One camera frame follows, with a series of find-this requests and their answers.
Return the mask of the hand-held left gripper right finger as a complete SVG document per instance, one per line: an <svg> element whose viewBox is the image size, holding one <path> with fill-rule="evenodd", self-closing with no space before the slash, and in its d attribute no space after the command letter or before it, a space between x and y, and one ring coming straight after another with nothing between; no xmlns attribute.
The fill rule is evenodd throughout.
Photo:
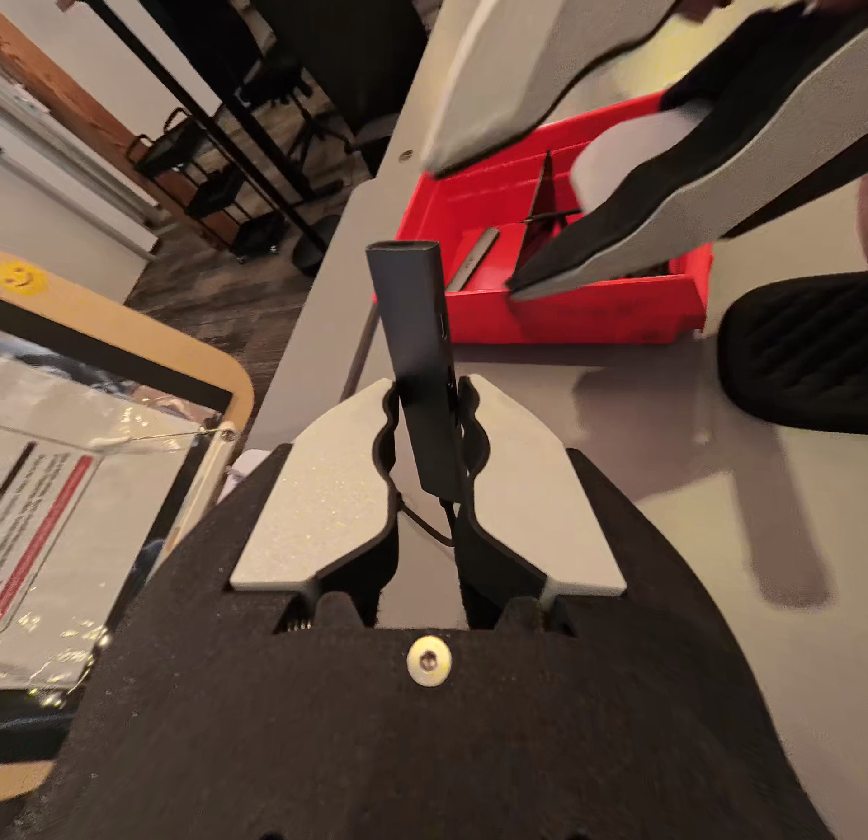
<svg viewBox="0 0 868 840"><path fill-rule="evenodd" d="M458 573L493 606L619 597L626 581L559 437L482 375L459 385L467 479Z"/></svg>

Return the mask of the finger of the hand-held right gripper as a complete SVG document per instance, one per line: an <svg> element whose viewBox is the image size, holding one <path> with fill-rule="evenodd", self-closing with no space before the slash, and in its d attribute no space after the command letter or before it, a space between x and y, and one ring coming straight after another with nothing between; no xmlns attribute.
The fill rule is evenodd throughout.
<svg viewBox="0 0 868 840"><path fill-rule="evenodd" d="M683 0L480 0L420 154L458 173L526 138L583 77L645 44Z"/></svg>
<svg viewBox="0 0 868 840"><path fill-rule="evenodd" d="M660 99L709 101L702 123L518 267L510 297L625 277L848 183L830 163L866 139L866 57L866 10L749 17Z"/></svg>

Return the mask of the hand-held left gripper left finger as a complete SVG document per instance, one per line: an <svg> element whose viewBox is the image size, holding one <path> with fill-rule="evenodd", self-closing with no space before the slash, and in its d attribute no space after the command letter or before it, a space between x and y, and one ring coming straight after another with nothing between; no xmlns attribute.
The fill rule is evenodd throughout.
<svg viewBox="0 0 868 840"><path fill-rule="evenodd" d="M391 531L396 488L386 465L398 420L396 385L379 379L292 442L230 577L237 591L316 599L335 574Z"/></svg>

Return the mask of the red plastic bin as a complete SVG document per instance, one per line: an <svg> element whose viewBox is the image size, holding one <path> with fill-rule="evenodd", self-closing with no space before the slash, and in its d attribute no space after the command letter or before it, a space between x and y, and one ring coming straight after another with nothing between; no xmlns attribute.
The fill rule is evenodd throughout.
<svg viewBox="0 0 868 840"><path fill-rule="evenodd" d="M423 174L396 233L436 241L446 282L490 228L492 247L458 292L446 295L452 341L474 346L665 345L707 320L712 247L667 265L572 292L515 303L505 281L583 204L570 184L580 152L619 122L656 113L661 93L562 119L442 180Z"/></svg>

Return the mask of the black usb hub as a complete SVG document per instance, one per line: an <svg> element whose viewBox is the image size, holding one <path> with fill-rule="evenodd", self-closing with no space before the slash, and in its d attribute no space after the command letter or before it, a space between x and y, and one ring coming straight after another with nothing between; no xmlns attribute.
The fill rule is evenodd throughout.
<svg viewBox="0 0 868 840"><path fill-rule="evenodd" d="M365 256L420 486L459 504L465 470L440 246L379 241Z"/></svg>

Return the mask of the white rounded object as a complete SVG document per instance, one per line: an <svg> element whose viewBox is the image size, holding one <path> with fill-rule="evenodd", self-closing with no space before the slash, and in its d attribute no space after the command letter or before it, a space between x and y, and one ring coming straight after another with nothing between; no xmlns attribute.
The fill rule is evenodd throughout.
<svg viewBox="0 0 868 840"><path fill-rule="evenodd" d="M570 169L570 187L583 214L602 205L641 164L673 148L712 110L693 99L665 111L619 122L580 152Z"/></svg>

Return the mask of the black office chair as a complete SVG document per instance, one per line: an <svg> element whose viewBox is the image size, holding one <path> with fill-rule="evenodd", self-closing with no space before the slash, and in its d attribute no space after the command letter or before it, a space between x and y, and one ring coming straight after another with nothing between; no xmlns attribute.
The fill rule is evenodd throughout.
<svg viewBox="0 0 868 840"><path fill-rule="evenodd" d="M412 0L248 0L379 171L428 44Z"/></svg>

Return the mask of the silver flat bar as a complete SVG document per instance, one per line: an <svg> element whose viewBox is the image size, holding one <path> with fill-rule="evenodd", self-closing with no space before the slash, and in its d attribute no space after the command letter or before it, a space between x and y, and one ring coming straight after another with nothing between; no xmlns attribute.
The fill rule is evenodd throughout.
<svg viewBox="0 0 868 840"><path fill-rule="evenodd" d="M446 287L447 293L461 292L466 288L482 265L486 256L497 243L501 232L496 227L486 227L472 241L470 248L463 255L458 268L455 270Z"/></svg>

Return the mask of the black mouse pad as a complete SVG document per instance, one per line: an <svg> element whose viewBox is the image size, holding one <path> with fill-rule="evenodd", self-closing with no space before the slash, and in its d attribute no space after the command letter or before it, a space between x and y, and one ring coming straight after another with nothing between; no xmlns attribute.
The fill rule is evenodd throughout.
<svg viewBox="0 0 868 840"><path fill-rule="evenodd" d="M770 283L726 310L721 387L756 419L812 432L867 434L867 273Z"/></svg>

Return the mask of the clear plastic document sleeve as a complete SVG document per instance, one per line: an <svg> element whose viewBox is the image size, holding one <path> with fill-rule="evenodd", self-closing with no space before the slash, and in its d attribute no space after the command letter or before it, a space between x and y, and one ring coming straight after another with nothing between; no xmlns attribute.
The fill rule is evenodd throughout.
<svg viewBox="0 0 868 840"><path fill-rule="evenodd" d="M70 690L200 485L232 392L123 350L2 333L2 693Z"/></svg>

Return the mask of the black floor lamp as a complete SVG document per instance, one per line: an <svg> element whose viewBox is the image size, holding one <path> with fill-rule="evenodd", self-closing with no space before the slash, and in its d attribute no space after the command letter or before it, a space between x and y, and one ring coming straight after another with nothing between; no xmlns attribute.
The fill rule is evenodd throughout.
<svg viewBox="0 0 868 840"><path fill-rule="evenodd" d="M198 101L104 0L80 1L86 3L157 80L177 98L180 106L189 113L189 118L199 125L202 132L211 140L213 147L219 150L228 162L232 162L244 173L246 183L253 187L260 197L268 201L269 206L277 212L281 221L286 226L293 225L298 229L300 237L292 251L292 263L303 275L313 280L325 260L331 238L340 223L340 216L323 216L314 224L307 222L298 212L298 205L288 201L276 185L266 177L266 174L233 141L221 125L201 107ZM276 167L300 196L301 201L309 202L312 191L304 175L283 155L277 144L253 115L245 111L244 107L236 101L231 101L227 108L244 132L266 155L266 159Z"/></svg>

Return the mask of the black rolling cart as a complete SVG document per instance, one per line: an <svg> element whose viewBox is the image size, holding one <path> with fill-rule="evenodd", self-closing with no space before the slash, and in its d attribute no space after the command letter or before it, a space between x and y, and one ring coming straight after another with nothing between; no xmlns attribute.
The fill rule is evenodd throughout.
<svg viewBox="0 0 868 840"><path fill-rule="evenodd" d="M214 145L207 131L184 108L168 117L162 133L153 139L139 135L125 151L127 162L148 184L158 188L211 242L240 263L275 255L288 237L289 223L264 199L266 211L253 214L240 200L253 188L243 169L217 150L211 169L201 163Z"/></svg>

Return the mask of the wooden post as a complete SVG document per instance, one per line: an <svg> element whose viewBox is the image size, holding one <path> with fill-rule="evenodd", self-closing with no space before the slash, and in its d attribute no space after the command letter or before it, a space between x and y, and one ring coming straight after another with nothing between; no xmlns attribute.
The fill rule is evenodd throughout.
<svg viewBox="0 0 868 840"><path fill-rule="evenodd" d="M185 206L193 197L193 185L187 177L169 172L153 181L137 172L135 166L146 152L141 139L5 16L1 17L1 65L12 80L48 107L60 125L158 202L173 220L211 247L229 248L238 231L234 221L227 214L204 221L189 217Z"/></svg>

